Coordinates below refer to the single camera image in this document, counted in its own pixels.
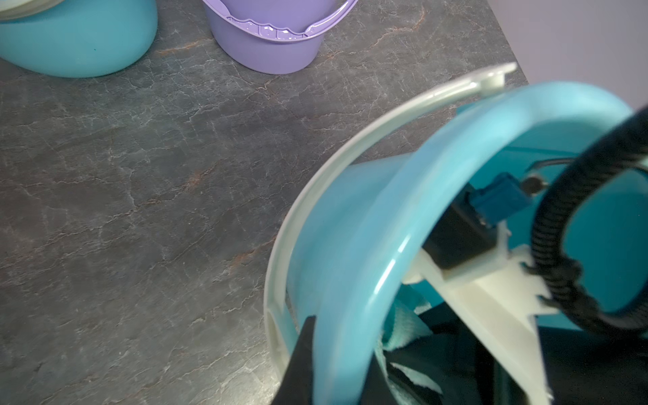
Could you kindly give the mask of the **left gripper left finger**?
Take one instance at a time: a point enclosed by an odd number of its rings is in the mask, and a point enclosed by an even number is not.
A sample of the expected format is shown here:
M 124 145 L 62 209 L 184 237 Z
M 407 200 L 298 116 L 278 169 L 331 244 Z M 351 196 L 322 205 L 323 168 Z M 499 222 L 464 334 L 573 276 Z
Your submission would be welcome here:
M 317 318 L 307 317 L 271 405 L 312 405 L 313 335 Z

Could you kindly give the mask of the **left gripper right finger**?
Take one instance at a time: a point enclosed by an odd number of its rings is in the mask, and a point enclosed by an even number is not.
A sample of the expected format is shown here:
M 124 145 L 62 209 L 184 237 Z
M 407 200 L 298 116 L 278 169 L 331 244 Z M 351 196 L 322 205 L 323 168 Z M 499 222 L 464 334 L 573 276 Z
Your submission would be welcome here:
M 398 405 L 381 369 L 378 359 L 373 355 L 367 372 L 366 382 L 359 400 L 360 405 Z

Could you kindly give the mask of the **light green microfiber cloth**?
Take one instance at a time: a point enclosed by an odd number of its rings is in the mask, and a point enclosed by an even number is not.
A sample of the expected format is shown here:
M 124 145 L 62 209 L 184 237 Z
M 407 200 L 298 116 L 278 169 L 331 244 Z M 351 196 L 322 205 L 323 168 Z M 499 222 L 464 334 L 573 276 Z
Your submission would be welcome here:
M 430 303 L 413 292 L 398 294 L 383 323 L 375 354 L 396 404 L 442 404 L 444 393 L 425 369 L 425 344 L 434 337 L 421 319 Z

